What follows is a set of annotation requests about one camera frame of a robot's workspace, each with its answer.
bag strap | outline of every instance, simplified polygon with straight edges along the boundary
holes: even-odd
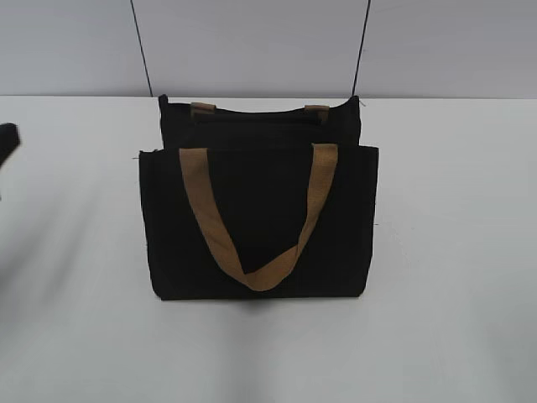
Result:
[[[315,229],[336,171],[336,144],[313,144],[306,218],[298,242],[252,273],[242,271],[241,261],[218,211],[212,192],[207,149],[180,149],[179,158],[186,194],[203,238],[222,271],[254,291],[274,288],[295,268]]]

black object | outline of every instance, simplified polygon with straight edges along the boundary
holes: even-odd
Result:
[[[13,123],[0,124],[0,168],[19,145],[17,126]]]
[[[362,128],[356,96],[339,107],[331,107],[329,113],[325,110],[325,117],[320,116],[323,109],[314,107],[308,108],[308,112],[301,108],[278,113],[239,113],[216,107],[207,109],[213,105],[205,106],[204,110],[205,104],[196,105],[199,104],[169,103],[167,96],[159,97],[160,131],[165,149],[263,148],[310,143],[358,145]],[[228,129],[233,131],[232,136],[226,135]]]
[[[159,104],[164,149],[141,152],[139,169],[149,269],[160,298],[362,293],[372,258],[378,149],[357,145],[357,97],[339,107],[283,113],[169,104],[165,97]],[[312,143],[327,145],[312,147]],[[204,211],[196,207],[205,201],[193,195],[204,178],[197,170],[203,166],[208,170],[217,211],[240,259],[242,275],[251,277],[297,245],[309,216],[314,153],[323,149],[330,150],[329,156],[336,150],[336,168],[315,229],[294,269],[267,290],[252,290],[224,273],[215,250],[222,247],[228,256],[229,248],[222,246],[226,244],[222,239],[215,242],[207,236]],[[186,156],[193,154],[206,158],[205,165],[188,168]],[[190,176],[195,179],[186,186]],[[218,221],[209,218],[209,227]]]

bag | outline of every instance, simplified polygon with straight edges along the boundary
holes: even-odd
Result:
[[[359,102],[238,113],[159,99],[164,149],[140,152],[148,261],[163,300],[359,296],[378,149]]]

tan handle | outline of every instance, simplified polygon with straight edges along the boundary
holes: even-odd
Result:
[[[180,149],[180,165],[186,194],[201,233],[220,268],[255,291],[274,288],[295,268],[331,189],[337,166],[336,144],[314,144],[307,213],[297,244],[252,273],[242,271],[240,259],[218,211],[212,193],[207,149]]]

white table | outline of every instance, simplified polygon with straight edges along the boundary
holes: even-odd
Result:
[[[0,97],[23,140],[0,171],[0,401],[537,401],[537,101],[365,103],[362,297],[164,303],[134,160],[156,99]]]

